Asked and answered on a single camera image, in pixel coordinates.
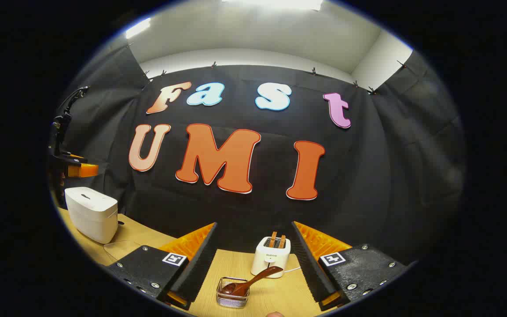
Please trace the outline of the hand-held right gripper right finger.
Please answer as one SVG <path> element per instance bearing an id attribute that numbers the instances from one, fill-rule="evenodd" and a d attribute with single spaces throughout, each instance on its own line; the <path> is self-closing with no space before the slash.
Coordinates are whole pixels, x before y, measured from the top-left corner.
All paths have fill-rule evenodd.
<path id="1" fill-rule="evenodd" d="M 291 249 L 321 311 L 360 301 L 410 268 L 368 243 L 351 246 L 298 221 L 291 226 Z"/>

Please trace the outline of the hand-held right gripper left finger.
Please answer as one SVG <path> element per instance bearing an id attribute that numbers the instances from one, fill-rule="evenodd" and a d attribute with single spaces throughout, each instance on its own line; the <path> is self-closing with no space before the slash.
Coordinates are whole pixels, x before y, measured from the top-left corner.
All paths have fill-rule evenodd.
<path id="1" fill-rule="evenodd" d="M 205 225 L 159 248 L 140 246 L 105 269 L 139 293 L 188 310 L 217 252 L 217 227 Z"/>

